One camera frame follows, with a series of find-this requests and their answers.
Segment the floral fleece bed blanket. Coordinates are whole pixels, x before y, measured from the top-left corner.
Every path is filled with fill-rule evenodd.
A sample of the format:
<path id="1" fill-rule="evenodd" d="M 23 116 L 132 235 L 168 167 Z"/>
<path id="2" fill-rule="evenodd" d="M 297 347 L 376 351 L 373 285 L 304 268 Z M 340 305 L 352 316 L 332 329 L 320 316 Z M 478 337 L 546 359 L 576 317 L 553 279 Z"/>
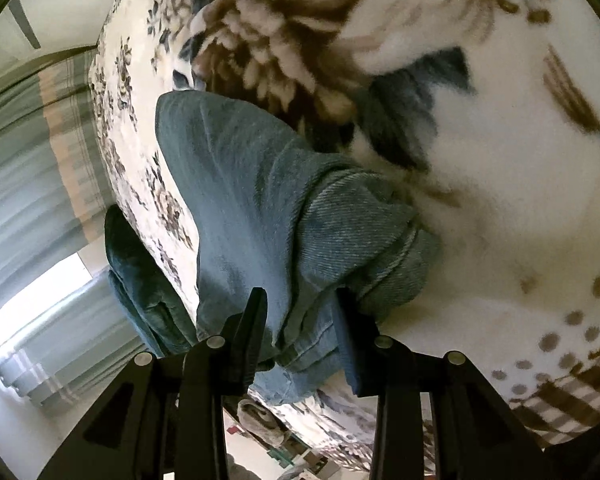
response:
<path id="1" fill-rule="evenodd" d="M 195 328 L 199 236 L 155 126 L 177 91 L 250 103 L 385 177 L 439 252 L 382 331 L 465 353 L 544 451 L 600 428 L 593 0 L 114 0 L 88 80 L 114 196 Z M 268 406 L 366 464 L 375 411 L 341 362 Z"/>

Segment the teal striped curtain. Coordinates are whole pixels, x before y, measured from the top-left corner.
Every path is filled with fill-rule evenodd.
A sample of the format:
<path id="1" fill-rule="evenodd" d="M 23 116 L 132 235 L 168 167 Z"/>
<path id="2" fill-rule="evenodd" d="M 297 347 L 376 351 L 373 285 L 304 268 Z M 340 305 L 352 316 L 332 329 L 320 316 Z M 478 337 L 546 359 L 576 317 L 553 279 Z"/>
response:
<path id="1" fill-rule="evenodd" d="M 94 55 L 65 50 L 0 78 L 0 309 L 102 234 L 114 198 L 88 84 Z"/>
<path id="2" fill-rule="evenodd" d="M 61 412 L 144 349 L 102 272 L 0 345 L 0 382 L 45 411 Z"/>

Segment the teal striped curtain right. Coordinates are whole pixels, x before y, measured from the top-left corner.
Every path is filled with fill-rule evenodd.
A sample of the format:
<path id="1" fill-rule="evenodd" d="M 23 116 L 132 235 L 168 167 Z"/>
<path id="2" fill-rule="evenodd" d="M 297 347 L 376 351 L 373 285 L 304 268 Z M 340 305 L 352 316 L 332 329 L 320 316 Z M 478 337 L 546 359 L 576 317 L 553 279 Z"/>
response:
<path id="1" fill-rule="evenodd" d="M 0 78 L 0 309 L 102 234 L 114 198 L 88 84 L 94 55 L 65 50 Z"/>

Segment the white bed headboard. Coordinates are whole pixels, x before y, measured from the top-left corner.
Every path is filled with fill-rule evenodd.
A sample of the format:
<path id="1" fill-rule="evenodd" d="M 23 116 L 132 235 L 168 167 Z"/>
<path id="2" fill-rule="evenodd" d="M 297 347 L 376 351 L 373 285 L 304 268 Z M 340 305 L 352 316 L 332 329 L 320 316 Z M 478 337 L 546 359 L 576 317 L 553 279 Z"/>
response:
<path id="1" fill-rule="evenodd" d="M 0 13 L 0 77 L 41 56 L 92 46 L 112 0 L 9 0 Z"/>

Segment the brown folded cloth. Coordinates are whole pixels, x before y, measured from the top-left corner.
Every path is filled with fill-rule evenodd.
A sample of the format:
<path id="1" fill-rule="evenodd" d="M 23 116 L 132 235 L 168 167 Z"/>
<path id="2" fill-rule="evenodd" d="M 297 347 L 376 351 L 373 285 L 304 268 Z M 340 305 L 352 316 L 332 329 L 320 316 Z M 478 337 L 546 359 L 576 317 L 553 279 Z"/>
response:
<path id="1" fill-rule="evenodd" d="M 273 448 L 278 448 L 286 440 L 286 431 L 275 416 L 250 398 L 238 401 L 237 417 L 242 428 Z"/>

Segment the teal striped curtain left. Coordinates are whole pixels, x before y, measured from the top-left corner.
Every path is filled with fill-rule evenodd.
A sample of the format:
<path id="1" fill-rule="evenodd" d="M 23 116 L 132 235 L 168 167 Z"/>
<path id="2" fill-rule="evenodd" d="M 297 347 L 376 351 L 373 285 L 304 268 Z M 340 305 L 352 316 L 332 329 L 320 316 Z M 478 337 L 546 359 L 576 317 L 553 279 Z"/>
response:
<path id="1" fill-rule="evenodd" d="M 0 345 L 0 382 L 45 411 L 61 412 L 144 349 L 102 272 Z"/>

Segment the blue denim jeans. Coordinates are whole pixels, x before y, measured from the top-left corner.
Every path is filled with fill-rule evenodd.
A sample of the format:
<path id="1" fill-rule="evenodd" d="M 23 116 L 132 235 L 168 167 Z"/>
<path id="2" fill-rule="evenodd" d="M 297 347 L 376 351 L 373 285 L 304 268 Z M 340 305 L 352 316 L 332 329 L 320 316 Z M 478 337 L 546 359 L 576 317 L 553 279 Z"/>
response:
<path id="1" fill-rule="evenodd" d="M 338 288 L 382 321 L 424 287 L 437 237 L 380 174 L 208 92 L 160 96 L 155 126 L 198 231 L 199 335 L 219 333 L 254 288 L 268 295 L 260 357 L 273 366 L 253 384 L 268 405 L 298 402 L 339 370 Z"/>

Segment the dark teal folded quilt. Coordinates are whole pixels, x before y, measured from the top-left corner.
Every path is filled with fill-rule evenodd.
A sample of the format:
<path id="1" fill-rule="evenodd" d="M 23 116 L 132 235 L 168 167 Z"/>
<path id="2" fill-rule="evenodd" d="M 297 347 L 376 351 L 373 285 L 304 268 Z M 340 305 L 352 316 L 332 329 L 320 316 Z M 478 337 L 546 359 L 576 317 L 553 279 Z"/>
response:
<path id="1" fill-rule="evenodd" d="M 109 284 L 145 346 L 160 358 L 192 348 L 198 338 L 183 301 L 116 205 L 106 212 L 104 241 Z"/>

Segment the window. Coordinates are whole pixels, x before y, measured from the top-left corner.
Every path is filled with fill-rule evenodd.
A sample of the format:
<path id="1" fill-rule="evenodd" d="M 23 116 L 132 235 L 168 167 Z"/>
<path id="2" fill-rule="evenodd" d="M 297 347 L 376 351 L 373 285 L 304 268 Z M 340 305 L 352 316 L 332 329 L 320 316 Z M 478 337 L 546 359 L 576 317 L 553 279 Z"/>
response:
<path id="1" fill-rule="evenodd" d="M 91 279 L 92 274 L 77 252 L 56 263 L 1 307 L 0 346 Z"/>

